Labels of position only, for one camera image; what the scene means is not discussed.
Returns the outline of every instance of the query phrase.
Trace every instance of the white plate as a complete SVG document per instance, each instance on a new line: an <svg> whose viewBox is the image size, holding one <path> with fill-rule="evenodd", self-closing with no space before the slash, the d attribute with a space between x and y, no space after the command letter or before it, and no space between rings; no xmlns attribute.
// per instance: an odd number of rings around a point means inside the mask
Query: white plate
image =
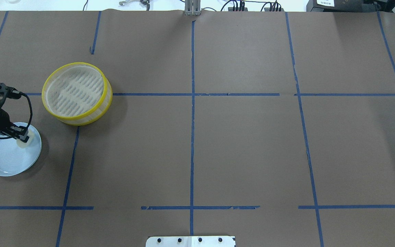
<svg viewBox="0 0 395 247"><path fill-rule="evenodd" d="M16 122L15 125L27 126L27 123ZM42 150L42 140L39 132L32 125L28 127L28 135L31 137L26 147L20 147L13 138L0 140L0 176L20 174L37 161Z"/></svg>

